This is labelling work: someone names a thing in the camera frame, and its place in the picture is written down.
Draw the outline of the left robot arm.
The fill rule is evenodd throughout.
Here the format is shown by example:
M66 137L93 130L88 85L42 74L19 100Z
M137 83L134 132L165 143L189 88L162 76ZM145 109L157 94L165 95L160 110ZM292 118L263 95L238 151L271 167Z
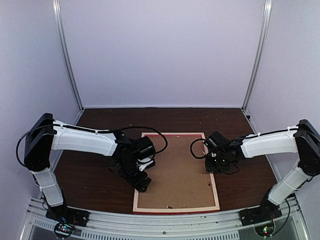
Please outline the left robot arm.
M154 164L156 150L147 136L132 139L122 129L99 130L68 125L54 120L51 113L44 113L21 138L25 141L21 164L32 173L48 210L61 222L69 221L72 211L67 207L51 168L52 151L76 151L111 157L120 165L120 176L138 192L145 192L152 181L145 168Z

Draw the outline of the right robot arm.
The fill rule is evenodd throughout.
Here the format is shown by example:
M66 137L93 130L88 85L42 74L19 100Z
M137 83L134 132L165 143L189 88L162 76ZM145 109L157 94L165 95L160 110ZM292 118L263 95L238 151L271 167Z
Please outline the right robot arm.
M203 141L207 148L205 168L223 173L239 161L266 156L292 164L266 193L256 210L259 220L268 220L287 197L320 174L320 134L307 119L285 129L248 134L234 139L215 131Z

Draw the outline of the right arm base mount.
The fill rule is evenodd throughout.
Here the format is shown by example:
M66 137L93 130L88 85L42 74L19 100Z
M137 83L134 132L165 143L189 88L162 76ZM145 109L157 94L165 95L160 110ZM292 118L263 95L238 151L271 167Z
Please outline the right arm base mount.
M242 226L254 225L282 216L279 205L275 205L267 199L261 201L260 205L253 208L245 208L239 211Z

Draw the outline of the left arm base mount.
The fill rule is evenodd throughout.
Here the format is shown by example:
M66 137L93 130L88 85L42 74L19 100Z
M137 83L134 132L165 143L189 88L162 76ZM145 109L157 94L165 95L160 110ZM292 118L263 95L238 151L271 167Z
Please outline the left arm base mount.
M55 220L71 227L86 227L90 213L86 210L68 207L66 203L63 203L62 205L55 207L47 205L47 212L45 216L48 219Z

